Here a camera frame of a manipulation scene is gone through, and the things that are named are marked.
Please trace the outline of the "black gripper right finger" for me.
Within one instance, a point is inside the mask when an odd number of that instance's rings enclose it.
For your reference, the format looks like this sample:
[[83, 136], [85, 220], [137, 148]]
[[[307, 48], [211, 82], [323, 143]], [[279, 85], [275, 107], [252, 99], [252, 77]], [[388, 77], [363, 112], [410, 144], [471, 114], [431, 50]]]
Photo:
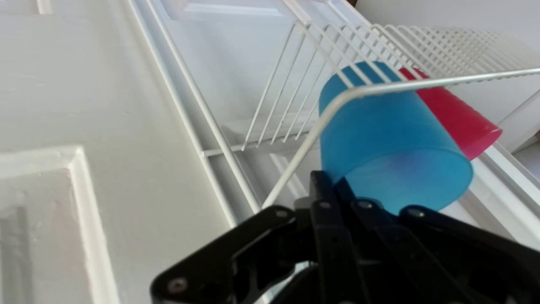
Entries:
[[370, 304], [540, 304], [540, 252], [425, 207], [334, 186]]

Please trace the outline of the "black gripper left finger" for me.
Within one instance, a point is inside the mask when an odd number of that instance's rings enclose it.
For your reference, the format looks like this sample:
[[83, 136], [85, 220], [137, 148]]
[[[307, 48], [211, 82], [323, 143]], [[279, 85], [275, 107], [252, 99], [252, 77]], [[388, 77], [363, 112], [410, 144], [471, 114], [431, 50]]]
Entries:
[[311, 175], [297, 208], [270, 207], [159, 274], [152, 304], [255, 304], [290, 278], [272, 304], [360, 304], [353, 242], [333, 183]]

